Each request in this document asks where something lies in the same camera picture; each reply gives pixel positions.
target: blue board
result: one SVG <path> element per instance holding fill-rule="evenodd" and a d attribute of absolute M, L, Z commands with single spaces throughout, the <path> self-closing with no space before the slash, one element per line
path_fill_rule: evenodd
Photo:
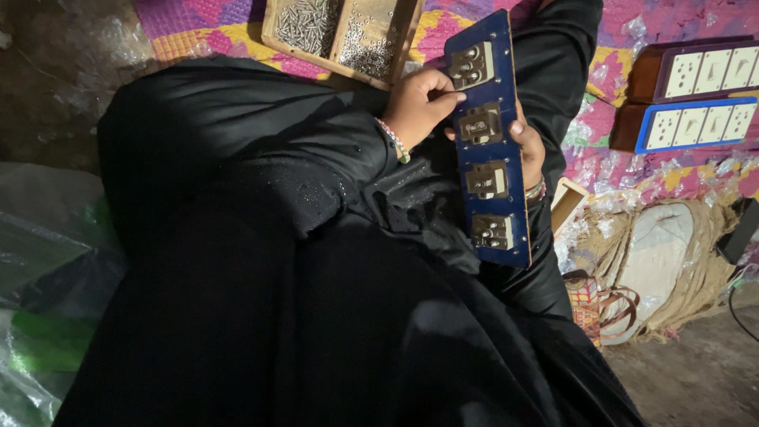
<path fill-rule="evenodd" d="M 487 245 L 478 245 L 476 239 L 473 239 L 473 245 L 478 258 L 483 261 L 527 268 L 532 264 L 532 257 L 521 170 L 521 151 L 519 145 L 509 137 L 507 130 L 509 124 L 517 119 L 512 37 L 507 11 L 499 10 L 448 39 L 445 47 L 447 69 L 452 68 L 453 55 L 460 54 L 481 42 L 490 42 L 492 46 L 493 78 L 477 86 L 463 89 L 467 94 L 467 99 L 454 111 L 452 117 L 456 130 L 458 168 L 465 200 L 468 233 L 472 236 L 473 217 L 479 215 L 509 217 L 513 235 L 512 248 L 504 250 L 503 246 L 491 248 Z M 493 102 L 499 104 L 502 138 L 486 144 L 463 141 L 459 120 L 471 109 Z M 505 162 L 505 178 L 509 195 L 503 198 L 478 198 L 467 190 L 465 174 L 472 171 L 473 164 L 494 160 Z"/>
<path fill-rule="evenodd" d="M 727 98 L 724 100 L 714 100 L 714 101 L 692 101 L 689 103 L 672 103 L 672 104 L 661 104 L 661 105 L 652 105 L 648 106 L 646 108 L 646 112 L 643 116 L 643 122 L 641 123 L 641 130 L 638 133 L 638 141 L 635 144 L 635 153 L 637 154 L 645 154 L 645 153 L 656 153 L 658 151 L 668 151 L 668 150 L 684 150 L 686 148 L 699 148 L 699 147 L 709 147 L 710 145 L 725 145 L 725 144 L 737 144 L 741 143 L 744 140 L 743 139 L 731 139 L 731 140 L 723 140 L 723 141 L 712 141 L 712 142 L 701 142 L 698 144 L 683 144 L 678 146 L 670 146 L 670 147 L 661 147 L 661 148 L 654 148 L 654 149 L 648 149 L 648 138 L 651 135 L 652 128 L 653 128 L 653 117 L 657 112 L 662 111 L 672 111 L 677 109 L 696 109 L 696 108 L 708 108 L 708 107 L 714 107 L 714 106 L 737 106 L 742 104 L 755 104 L 757 103 L 757 98 L 754 96 L 747 96 L 743 98 Z"/>

